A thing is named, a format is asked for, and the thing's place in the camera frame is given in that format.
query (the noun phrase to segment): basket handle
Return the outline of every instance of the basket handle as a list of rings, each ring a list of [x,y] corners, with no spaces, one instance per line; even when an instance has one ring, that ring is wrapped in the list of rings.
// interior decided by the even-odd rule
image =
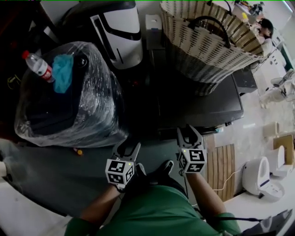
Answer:
[[[229,13],[229,14],[232,16],[232,13],[231,13],[231,7],[230,7],[229,3],[228,3],[226,0],[224,0],[224,1],[226,2],[227,6],[229,6],[229,10],[227,11],[227,13]],[[213,2],[212,0],[208,1],[208,2],[207,2],[207,5],[208,5],[208,6],[211,6],[211,3],[212,3],[212,2]]]
[[[223,34],[224,34],[224,38],[223,38],[223,40],[225,41],[224,46],[227,48],[230,48],[230,39],[227,35],[227,32],[226,32],[224,26],[214,17],[210,17],[210,16],[197,17],[196,19],[189,21],[190,23],[189,23],[188,27],[191,28],[192,30],[194,30],[196,27],[196,24],[201,20],[212,20],[212,21],[216,22],[217,24],[219,24],[219,26],[221,27]]]

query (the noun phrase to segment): green shirt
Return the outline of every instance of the green shirt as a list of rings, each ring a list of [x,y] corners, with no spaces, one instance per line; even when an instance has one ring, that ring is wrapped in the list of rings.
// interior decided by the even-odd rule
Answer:
[[[223,213],[217,217],[234,216]],[[157,185],[131,200],[123,200],[110,223],[100,230],[73,218],[65,236],[219,236],[224,231],[233,235],[241,232],[235,220],[217,220],[209,225],[180,191]]]

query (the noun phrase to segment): woven basket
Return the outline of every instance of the woven basket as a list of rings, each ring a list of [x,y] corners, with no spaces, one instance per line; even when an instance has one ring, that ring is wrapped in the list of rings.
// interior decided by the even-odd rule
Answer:
[[[166,57],[208,95],[228,75],[262,59],[253,32],[231,12],[208,1],[162,1]]]

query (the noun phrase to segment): gray floor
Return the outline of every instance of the gray floor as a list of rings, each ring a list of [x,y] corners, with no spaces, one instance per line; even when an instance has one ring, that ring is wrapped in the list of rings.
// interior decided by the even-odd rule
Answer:
[[[70,148],[21,147],[7,140],[0,140],[0,150],[11,185],[34,202],[58,213],[78,216],[80,212],[107,185],[106,159],[111,157],[112,147],[84,149],[79,157]],[[154,171],[163,161],[176,163],[171,177],[184,186],[184,178],[178,172],[176,141],[142,143],[138,155],[146,172]],[[192,204],[195,200],[189,189]]]

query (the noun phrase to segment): wooden slat mat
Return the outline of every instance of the wooden slat mat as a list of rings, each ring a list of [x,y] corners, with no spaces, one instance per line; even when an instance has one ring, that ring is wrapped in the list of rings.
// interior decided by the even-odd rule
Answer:
[[[213,189],[222,189],[225,181],[235,172],[235,147],[234,144],[217,147],[208,152],[208,164],[205,179]],[[216,191],[222,201],[234,197],[235,175],[229,179],[223,190]]]

